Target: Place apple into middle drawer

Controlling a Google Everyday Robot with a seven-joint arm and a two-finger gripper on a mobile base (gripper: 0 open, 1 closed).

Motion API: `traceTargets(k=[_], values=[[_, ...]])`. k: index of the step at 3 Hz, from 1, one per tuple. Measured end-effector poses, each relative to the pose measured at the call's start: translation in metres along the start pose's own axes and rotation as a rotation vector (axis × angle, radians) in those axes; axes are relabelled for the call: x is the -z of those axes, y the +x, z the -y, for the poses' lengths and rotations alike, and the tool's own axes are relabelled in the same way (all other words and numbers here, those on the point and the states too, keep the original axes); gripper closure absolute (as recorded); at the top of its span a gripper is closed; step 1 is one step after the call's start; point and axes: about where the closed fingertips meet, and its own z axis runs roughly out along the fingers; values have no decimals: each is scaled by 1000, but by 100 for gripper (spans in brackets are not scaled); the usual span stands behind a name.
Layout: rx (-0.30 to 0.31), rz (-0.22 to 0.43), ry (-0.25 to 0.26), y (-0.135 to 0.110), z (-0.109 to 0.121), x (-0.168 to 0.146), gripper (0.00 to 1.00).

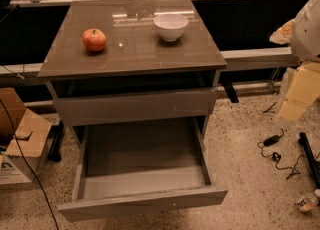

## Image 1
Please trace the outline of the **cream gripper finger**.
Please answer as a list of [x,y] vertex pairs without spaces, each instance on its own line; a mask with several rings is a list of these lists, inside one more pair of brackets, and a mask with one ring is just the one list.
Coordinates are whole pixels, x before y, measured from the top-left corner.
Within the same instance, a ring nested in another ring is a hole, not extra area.
[[289,44],[292,37],[292,28],[295,24],[295,20],[291,19],[274,31],[269,40],[275,44]]
[[288,68],[282,78],[274,123],[287,128],[296,122],[320,97],[320,64],[308,63]]

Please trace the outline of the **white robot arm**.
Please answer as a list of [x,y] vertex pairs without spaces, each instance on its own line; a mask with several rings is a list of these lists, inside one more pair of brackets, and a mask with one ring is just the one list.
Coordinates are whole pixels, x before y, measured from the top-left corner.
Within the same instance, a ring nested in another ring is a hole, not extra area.
[[288,67],[283,75],[274,116],[276,126],[287,128],[320,97],[320,0],[309,0],[269,40],[289,44],[298,58],[298,67]]

